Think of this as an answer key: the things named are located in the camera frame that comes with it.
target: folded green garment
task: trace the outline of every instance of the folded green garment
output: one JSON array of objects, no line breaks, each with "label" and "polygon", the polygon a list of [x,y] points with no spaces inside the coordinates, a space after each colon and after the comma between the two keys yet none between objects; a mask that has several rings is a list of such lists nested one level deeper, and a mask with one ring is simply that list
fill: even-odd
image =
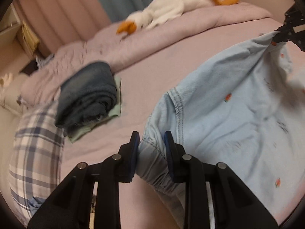
[{"label": "folded green garment", "polygon": [[116,95],[117,96],[117,98],[116,98],[117,103],[116,103],[116,105],[113,107],[112,110],[109,111],[107,117],[104,117],[99,121],[90,122],[89,124],[80,127],[74,133],[69,135],[68,138],[69,138],[71,143],[74,143],[80,137],[82,137],[86,133],[90,132],[95,127],[100,126],[101,124],[111,120],[115,116],[121,116],[121,90],[120,90],[121,89],[121,78],[119,76],[115,76],[114,81],[115,81],[116,90],[117,90],[117,95]]}]

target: plaid fabric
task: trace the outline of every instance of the plaid fabric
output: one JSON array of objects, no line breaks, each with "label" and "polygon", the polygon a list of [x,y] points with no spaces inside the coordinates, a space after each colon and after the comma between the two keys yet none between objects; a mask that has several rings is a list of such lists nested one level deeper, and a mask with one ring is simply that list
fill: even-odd
[{"label": "plaid fabric", "polygon": [[23,115],[16,131],[9,182],[24,225],[32,217],[29,200],[46,199],[60,182],[63,130],[55,126],[57,102]]}]

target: mattress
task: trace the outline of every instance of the mattress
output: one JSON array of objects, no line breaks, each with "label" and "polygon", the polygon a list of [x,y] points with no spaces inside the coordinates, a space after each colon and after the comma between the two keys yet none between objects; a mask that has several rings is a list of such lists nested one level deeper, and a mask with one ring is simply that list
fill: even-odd
[{"label": "mattress", "polygon": [[[146,120],[162,94],[176,86],[205,60],[236,43],[279,26],[280,23],[265,18],[213,28],[183,39],[120,71],[121,117],[94,129],[74,144],[66,140],[61,179],[79,162],[94,164],[117,153],[119,147],[129,141],[132,131],[139,131],[143,135]],[[305,53],[291,42],[287,48],[294,62],[294,73],[297,73],[303,67]],[[158,195],[139,177],[135,176],[130,184],[120,183],[119,189],[122,228],[178,228]],[[283,207],[281,213],[274,215],[278,224],[297,206],[304,191],[305,185],[291,191],[295,193],[294,199]]]}]

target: pink blanket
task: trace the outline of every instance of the pink blanket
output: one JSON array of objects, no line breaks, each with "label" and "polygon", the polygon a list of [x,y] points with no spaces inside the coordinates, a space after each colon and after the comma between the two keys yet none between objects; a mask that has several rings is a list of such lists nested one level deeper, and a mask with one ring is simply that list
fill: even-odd
[{"label": "pink blanket", "polygon": [[152,30],[130,36],[116,35],[117,24],[112,24],[88,42],[77,41],[60,48],[47,66],[27,79],[21,95],[31,105],[45,103],[55,97],[65,80],[94,61],[105,61],[113,72],[117,72],[208,29],[267,17],[271,17],[267,10],[239,3],[196,9]]}]

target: white goose plush toy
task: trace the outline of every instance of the white goose plush toy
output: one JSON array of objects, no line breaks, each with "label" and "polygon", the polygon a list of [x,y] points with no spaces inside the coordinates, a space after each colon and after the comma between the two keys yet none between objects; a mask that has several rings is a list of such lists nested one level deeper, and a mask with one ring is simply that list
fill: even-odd
[{"label": "white goose plush toy", "polygon": [[184,12],[215,5],[232,5],[239,0],[153,0],[143,11],[131,13],[122,22],[116,33],[134,33],[141,28],[153,28],[168,20],[181,16]]}]

